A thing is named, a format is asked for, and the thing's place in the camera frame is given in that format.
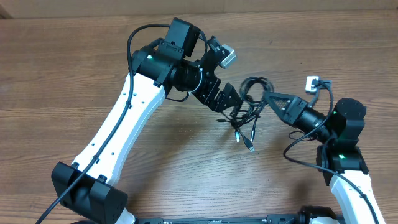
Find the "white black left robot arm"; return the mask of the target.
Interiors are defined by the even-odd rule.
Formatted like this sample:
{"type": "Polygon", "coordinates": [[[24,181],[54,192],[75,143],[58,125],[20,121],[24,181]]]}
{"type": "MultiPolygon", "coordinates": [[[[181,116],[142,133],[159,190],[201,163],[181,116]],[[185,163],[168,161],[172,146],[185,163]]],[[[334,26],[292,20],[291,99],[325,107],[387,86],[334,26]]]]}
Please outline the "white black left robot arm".
{"type": "Polygon", "coordinates": [[[228,68],[235,59],[233,48],[179,18],[167,25],[165,37],[128,49],[128,74],[109,115],[71,164],[59,162],[52,171],[55,203],[92,223],[135,223],[127,195],[116,186],[138,135],[171,89],[217,113],[239,105],[236,90],[231,85],[220,90],[215,75],[217,67],[228,68]]]}

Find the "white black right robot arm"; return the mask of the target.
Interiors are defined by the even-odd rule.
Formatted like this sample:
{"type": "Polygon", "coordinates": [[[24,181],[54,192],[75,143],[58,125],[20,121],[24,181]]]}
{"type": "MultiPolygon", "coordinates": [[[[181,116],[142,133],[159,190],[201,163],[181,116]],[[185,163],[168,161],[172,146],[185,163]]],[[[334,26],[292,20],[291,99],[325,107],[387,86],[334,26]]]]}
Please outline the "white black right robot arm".
{"type": "Polygon", "coordinates": [[[266,101],[285,124],[320,142],[312,166],[323,174],[345,223],[384,223],[357,145],[366,107],[355,99],[342,98],[324,115],[295,95],[267,93],[266,101]]]}

